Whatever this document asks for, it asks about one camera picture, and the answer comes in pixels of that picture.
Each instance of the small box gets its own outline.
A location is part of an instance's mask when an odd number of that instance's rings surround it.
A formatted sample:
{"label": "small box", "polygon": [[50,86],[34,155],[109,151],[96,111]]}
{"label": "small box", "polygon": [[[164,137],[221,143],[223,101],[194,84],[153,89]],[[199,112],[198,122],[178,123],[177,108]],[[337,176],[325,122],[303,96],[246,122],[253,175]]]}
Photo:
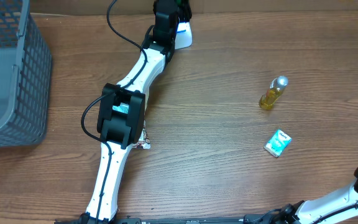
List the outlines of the small box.
{"label": "small box", "polygon": [[282,130],[278,129],[273,137],[266,142],[264,148],[268,150],[273,156],[279,157],[287,145],[291,142],[292,138],[285,134]]}

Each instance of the blue-gray plastic crate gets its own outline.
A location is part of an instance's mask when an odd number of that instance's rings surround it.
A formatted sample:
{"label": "blue-gray plastic crate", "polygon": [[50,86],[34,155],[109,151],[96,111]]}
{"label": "blue-gray plastic crate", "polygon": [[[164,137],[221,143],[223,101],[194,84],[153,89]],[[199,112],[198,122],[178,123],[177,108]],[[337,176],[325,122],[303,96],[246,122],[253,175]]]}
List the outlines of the blue-gray plastic crate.
{"label": "blue-gray plastic crate", "polygon": [[29,0],[0,0],[0,146],[44,139],[51,71],[52,56]]}

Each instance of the wall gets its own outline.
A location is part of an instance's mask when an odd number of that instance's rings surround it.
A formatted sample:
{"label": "wall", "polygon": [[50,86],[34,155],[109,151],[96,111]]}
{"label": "wall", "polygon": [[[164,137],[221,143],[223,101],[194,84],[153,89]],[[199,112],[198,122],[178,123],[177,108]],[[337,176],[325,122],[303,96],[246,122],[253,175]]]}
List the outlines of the wall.
{"label": "wall", "polygon": [[[154,0],[120,0],[115,14],[150,14]],[[193,13],[246,11],[358,10],[358,0],[190,0]],[[110,0],[31,0],[32,12],[105,14]]]}

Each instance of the yellow liquid bottle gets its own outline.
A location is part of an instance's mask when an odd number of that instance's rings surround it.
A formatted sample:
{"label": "yellow liquid bottle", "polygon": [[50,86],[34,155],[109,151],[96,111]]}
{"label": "yellow liquid bottle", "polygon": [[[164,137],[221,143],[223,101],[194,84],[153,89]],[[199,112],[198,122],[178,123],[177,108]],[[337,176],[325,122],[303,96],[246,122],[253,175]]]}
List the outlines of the yellow liquid bottle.
{"label": "yellow liquid bottle", "polygon": [[273,109],[276,100],[284,93],[285,87],[288,85],[288,79],[285,76],[275,78],[270,84],[270,88],[260,98],[259,106],[265,110]]}

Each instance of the wooden table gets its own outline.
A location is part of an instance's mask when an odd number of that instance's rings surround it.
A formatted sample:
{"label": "wooden table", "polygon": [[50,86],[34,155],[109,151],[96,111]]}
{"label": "wooden table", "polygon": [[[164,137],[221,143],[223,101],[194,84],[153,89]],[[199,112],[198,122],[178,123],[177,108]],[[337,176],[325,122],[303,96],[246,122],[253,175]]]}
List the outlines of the wooden table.
{"label": "wooden table", "polygon": [[[141,43],[153,16],[113,16]],[[93,193],[100,145],[80,116],[132,68],[139,51],[104,16],[41,17],[54,59],[48,134],[37,147],[0,149],[0,223],[78,218]],[[119,216],[233,217],[325,195],[358,166],[358,11],[195,15],[193,45],[178,50],[150,90],[150,150],[133,150]],[[271,112],[270,82],[290,84]],[[96,129],[98,107],[86,120]],[[293,142],[263,149],[278,129]],[[347,223],[358,223],[355,218]]]}

